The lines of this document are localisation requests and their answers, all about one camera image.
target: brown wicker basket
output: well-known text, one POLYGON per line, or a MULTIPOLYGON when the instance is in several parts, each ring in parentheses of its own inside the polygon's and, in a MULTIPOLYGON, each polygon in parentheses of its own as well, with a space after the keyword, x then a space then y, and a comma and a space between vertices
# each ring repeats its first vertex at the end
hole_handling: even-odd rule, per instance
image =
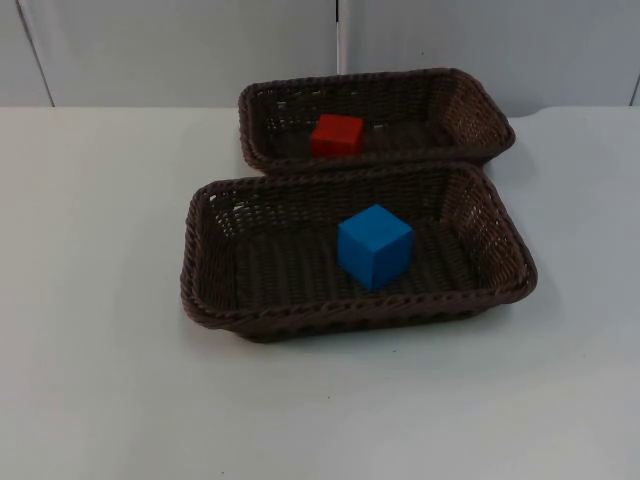
POLYGON ((455 69, 254 84, 239 109, 246 161, 272 174, 429 159, 482 166, 515 141, 482 85, 455 69), (364 153, 312 158, 311 132, 323 113, 363 118, 364 153))
POLYGON ((247 178, 200 189, 187 218, 188 315, 259 342, 440 321, 515 302, 536 269, 475 167, 247 178), (410 271, 370 293, 336 260, 337 226, 380 203, 415 230, 410 271))

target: basket bottom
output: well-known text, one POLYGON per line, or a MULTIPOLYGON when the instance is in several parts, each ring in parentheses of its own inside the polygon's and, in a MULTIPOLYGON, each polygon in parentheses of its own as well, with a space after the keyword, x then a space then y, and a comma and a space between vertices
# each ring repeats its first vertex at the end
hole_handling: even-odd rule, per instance
MULTIPOLYGON (((375 125, 365 130, 362 143, 365 153, 455 145, 449 133, 441 125, 433 122, 375 125)), ((279 158, 308 158, 311 156, 311 132, 285 131, 275 136, 273 145, 279 158)))
POLYGON ((337 263, 337 228, 254 236, 235 249, 236 301, 264 309, 393 294, 480 288, 478 268, 448 222, 422 221, 415 230, 409 272, 369 292, 337 263))

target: white wall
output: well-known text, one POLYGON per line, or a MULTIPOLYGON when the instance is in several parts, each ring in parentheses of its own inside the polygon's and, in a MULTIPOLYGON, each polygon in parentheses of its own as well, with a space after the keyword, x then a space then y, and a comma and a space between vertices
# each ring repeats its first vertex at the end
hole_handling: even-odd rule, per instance
POLYGON ((511 115, 628 105, 638 0, 341 0, 342 70, 457 66, 511 115))
POLYGON ((21 0, 56 105, 231 106, 335 72, 334 0, 21 0))
POLYGON ((47 91, 13 0, 0 0, 0 106, 46 106, 47 91))

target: basket rim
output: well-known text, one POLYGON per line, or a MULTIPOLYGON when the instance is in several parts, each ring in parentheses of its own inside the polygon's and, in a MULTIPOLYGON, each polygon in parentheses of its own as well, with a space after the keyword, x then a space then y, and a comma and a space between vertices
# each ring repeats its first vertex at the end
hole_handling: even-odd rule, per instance
POLYGON ((372 73, 353 73, 346 75, 335 75, 329 77, 301 77, 289 80, 272 80, 269 82, 254 83, 244 88, 238 99, 240 117, 240 137, 243 148, 248 149, 245 159, 254 168, 265 173, 282 173, 284 171, 304 171, 304 170, 331 170, 349 167, 387 164, 389 161, 412 161, 419 162, 431 159, 464 159, 478 160, 486 157, 494 157, 511 148, 515 143, 516 135, 513 127, 509 124, 506 115, 500 110, 493 98, 487 93, 482 84, 472 75, 457 68, 428 68, 409 71, 386 71, 372 73), (492 147, 482 146, 443 146, 428 148, 403 149, 389 152, 367 152, 358 155, 345 155, 339 158, 323 157, 321 159, 312 157, 283 157, 274 158, 265 155, 255 145, 253 141, 254 118, 249 100, 255 92, 266 89, 277 89, 289 86, 304 85, 336 85, 348 82, 378 82, 387 79, 404 79, 411 77, 430 77, 437 75, 452 75, 463 79, 483 98, 489 108, 499 116, 502 121, 506 135, 503 142, 492 147))
POLYGON ((504 204, 498 196, 495 186, 482 173, 482 171, 465 163, 450 162, 433 162, 425 164, 411 164, 401 166, 391 166, 370 169, 367 171, 354 170, 342 171, 339 174, 322 173, 322 174, 301 174, 291 176, 276 177, 247 177, 237 180, 222 180, 212 182, 200 188, 193 196, 189 207, 189 215, 187 217, 187 230, 185 234, 185 253, 182 273, 180 276, 181 297, 185 307, 197 310, 198 315, 207 317, 207 326, 210 328, 223 328, 233 330, 246 322, 253 321, 264 317, 282 317, 284 315, 302 314, 311 311, 327 311, 334 312, 336 310, 355 309, 361 306, 384 306, 395 305, 398 303, 425 303, 440 304, 443 309, 449 304, 464 305, 473 303, 481 298, 494 298, 496 304, 511 303, 526 297, 531 293, 537 285, 537 269, 529 249, 526 247, 522 237, 515 228, 513 221, 509 217, 504 204), (498 287, 473 289, 473 290, 451 290, 439 292, 425 292, 416 294, 394 294, 387 296, 373 296, 367 298, 347 298, 340 300, 329 300, 325 302, 306 302, 293 305, 282 305, 267 307, 264 309, 217 309, 203 302, 196 293, 195 278, 198 275, 198 250, 201 245, 199 232, 197 231, 196 216, 198 215, 199 205, 205 199, 215 193, 226 191, 252 190, 282 187, 287 185, 310 185, 315 183, 337 183, 349 182, 356 178, 376 178, 388 177, 389 175, 402 174, 407 172, 421 172, 432 169, 451 169, 459 170, 470 176, 472 181, 476 182, 481 188, 486 189, 493 203, 500 220, 503 223, 505 234, 508 235, 510 243, 517 247, 518 273, 517 278, 513 281, 505 282, 498 287))

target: wicker basket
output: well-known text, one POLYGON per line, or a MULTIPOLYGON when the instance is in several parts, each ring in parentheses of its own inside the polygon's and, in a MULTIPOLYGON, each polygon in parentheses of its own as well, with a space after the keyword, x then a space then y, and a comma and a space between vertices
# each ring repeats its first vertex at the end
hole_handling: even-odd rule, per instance
POLYGON ((187 218, 182 301, 253 341, 467 316, 527 296, 536 269, 496 190, 462 163, 212 183, 187 218), (380 203, 415 230, 404 276, 370 293, 336 260, 337 225, 380 203))
POLYGON ((255 84, 240 96, 239 109, 244 157, 265 173, 428 159, 482 166, 515 140, 482 85, 454 69, 255 84), (311 131, 323 113, 363 118, 364 153, 311 158, 311 131))

